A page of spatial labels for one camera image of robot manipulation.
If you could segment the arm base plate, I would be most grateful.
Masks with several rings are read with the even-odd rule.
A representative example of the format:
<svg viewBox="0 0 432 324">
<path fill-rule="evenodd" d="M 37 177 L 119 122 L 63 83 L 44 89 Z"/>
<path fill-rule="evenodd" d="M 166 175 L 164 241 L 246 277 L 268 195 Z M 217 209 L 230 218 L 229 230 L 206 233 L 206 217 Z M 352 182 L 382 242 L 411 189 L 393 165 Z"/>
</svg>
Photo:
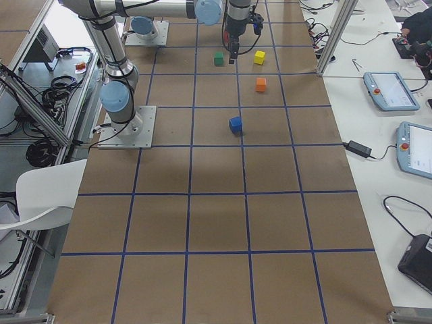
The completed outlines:
<svg viewBox="0 0 432 324">
<path fill-rule="evenodd" d="M 149 33 L 142 34 L 130 27 L 130 32 L 124 41 L 127 47 L 165 47 L 167 44 L 169 22 L 151 21 Z"/>
<path fill-rule="evenodd" d="M 156 106 L 137 106 L 132 121 L 124 125 L 111 123 L 109 114 L 105 114 L 104 122 L 109 127 L 102 128 L 99 135 L 98 149 L 150 149 L 157 114 Z"/>
</svg>

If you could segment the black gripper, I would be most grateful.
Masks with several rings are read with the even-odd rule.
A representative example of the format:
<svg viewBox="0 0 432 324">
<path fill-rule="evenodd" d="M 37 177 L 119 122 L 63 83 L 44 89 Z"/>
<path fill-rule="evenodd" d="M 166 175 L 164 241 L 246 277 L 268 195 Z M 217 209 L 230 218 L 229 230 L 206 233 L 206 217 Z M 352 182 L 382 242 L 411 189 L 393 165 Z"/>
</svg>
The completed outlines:
<svg viewBox="0 0 432 324">
<path fill-rule="evenodd" d="M 239 38 L 244 34 L 243 30 L 235 30 L 235 31 L 225 31 L 225 43 L 229 44 L 229 64 L 234 64 L 236 57 L 238 57 L 240 44 Z"/>
</svg>

